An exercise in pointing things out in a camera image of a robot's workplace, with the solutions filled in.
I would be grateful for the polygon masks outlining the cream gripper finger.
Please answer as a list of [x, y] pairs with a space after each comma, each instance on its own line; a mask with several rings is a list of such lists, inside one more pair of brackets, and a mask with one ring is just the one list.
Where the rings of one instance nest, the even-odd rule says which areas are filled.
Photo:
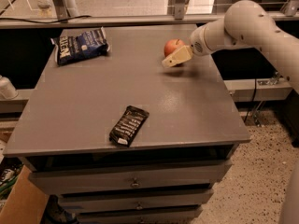
[[175, 49], [162, 61], [163, 67], [173, 67], [177, 64], [185, 63], [189, 61], [193, 56], [190, 46], [183, 45]]

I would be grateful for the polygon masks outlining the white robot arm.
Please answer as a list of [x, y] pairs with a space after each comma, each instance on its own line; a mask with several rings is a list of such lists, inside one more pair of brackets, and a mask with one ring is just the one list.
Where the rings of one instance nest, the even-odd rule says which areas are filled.
[[[255, 48], [298, 88], [298, 39], [252, 1], [233, 4], [223, 18], [194, 30], [190, 46], [196, 55]], [[270, 125], [249, 129], [253, 139], [235, 152], [235, 165], [192, 224], [298, 224], [299, 150], [287, 127], [266, 116]]]

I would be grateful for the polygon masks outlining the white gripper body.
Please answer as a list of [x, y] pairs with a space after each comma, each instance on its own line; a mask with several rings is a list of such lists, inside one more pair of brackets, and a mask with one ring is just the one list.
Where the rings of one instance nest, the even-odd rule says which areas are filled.
[[206, 26], [200, 26], [196, 28], [190, 36], [190, 46], [192, 52], [198, 56], [210, 55], [213, 53], [213, 50], [210, 49], [205, 40], [205, 30]]

